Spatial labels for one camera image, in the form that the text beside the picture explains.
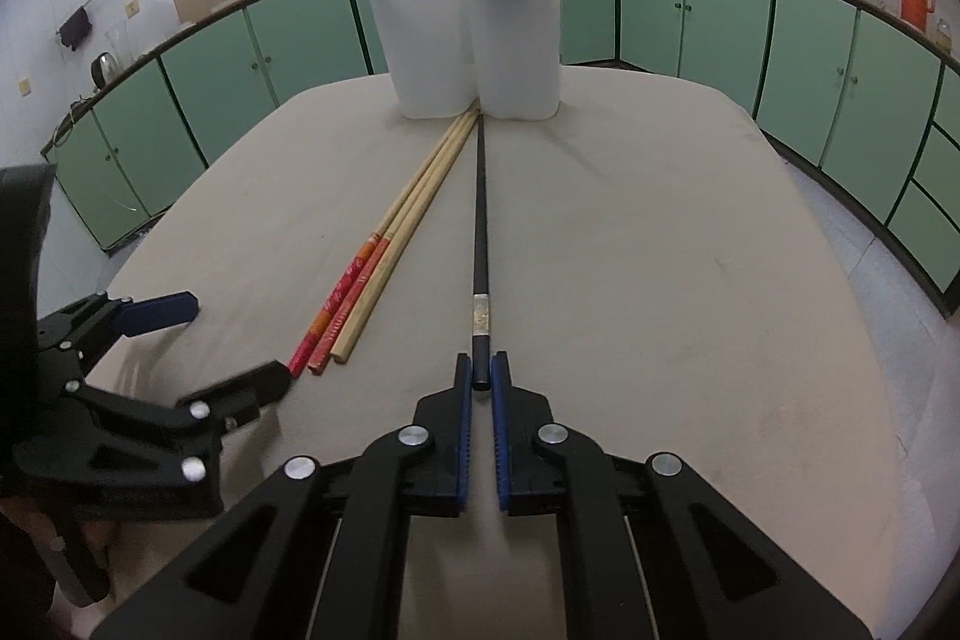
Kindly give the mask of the left hand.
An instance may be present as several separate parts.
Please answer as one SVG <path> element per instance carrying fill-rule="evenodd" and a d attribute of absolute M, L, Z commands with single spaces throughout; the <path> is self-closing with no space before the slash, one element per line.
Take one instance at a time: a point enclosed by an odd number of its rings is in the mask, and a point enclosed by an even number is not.
<path fill-rule="evenodd" d="M 37 587 L 50 587 L 53 576 L 39 549 L 57 536 L 53 521 L 29 498 L 2 500 L 2 578 L 23 578 Z"/>

